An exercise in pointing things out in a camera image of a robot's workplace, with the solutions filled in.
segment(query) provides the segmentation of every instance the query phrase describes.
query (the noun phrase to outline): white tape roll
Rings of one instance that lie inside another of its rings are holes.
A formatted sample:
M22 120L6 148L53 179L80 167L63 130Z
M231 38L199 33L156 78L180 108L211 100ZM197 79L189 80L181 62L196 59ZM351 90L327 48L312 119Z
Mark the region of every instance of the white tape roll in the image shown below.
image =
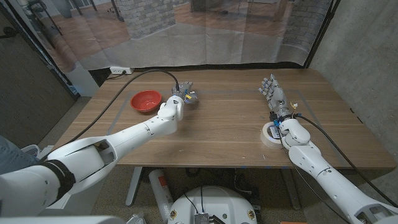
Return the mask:
M260 134L261 141L271 149L282 149L282 144L280 143L280 139L274 139L272 136L268 134L267 129L271 125L274 125L274 123L268 122L262 127Z
M163 223L167 223L170 209L173 205L173 198L163 171L161 169L153 170L149 173L149 180L155 194L157 206L162 215Z

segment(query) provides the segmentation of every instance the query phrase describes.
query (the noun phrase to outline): tape roll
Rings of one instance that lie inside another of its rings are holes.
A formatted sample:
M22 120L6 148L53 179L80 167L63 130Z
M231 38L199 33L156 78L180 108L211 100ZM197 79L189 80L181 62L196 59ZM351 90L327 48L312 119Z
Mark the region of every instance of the tape roll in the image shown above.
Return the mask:
M261 141L271 149L282 149L282 144L280 143L280 139L274 139L272 136L268 134L268 129L272 125L274 125L273 122L268 122L262 127L260 133Z

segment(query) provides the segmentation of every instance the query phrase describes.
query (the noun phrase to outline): table top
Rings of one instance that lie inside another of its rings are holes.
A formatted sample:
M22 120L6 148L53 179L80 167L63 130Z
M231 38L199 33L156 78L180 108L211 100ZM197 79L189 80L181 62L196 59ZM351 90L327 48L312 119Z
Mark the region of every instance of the table top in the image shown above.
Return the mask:
M395 160L350 111L349 106L316 70L193 70L172 72L179 82L193 82L199 102L185 105L175 133L153 139L118 164L154 167L292 167L283 149L270 149L260 140L269 122L266 99L258 92L264 77L274 74L288 101L320 126L348 158L362 169L391 169ZM92 97L54 148L89 125L131 78L108 80ZM132 82L82 138L116 133L156 115L141 114L130 106L142 90L157 90L163 101L171 96L172 78L155 72ZM323 157L338 169L350 168L319 130L302 119Z

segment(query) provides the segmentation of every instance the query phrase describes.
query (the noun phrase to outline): black band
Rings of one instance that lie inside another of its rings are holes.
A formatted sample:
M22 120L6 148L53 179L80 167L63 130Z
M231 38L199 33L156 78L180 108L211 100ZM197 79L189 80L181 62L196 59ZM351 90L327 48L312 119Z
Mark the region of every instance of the black band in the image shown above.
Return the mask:
M41 165L49 168L57 176L60 188L58 189L56 201L60 200L73 187L73 184L76 183L75 175L62 162L55 159L46 161Z
M286 120L286 118L291 118L292 117L292 115L291 114L288 114L288 115L285 115L285 116L283 116L283 117L280 117L279 118L279 121L280 122L283 122L284 120Z

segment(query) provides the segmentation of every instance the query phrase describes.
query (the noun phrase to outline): sheer curtain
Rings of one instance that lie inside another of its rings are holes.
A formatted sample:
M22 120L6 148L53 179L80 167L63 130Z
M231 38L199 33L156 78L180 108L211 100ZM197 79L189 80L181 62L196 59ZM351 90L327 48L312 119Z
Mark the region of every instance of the sheer curtain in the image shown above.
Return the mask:
M19 0L63 72L110 67L303 65L331 0Z

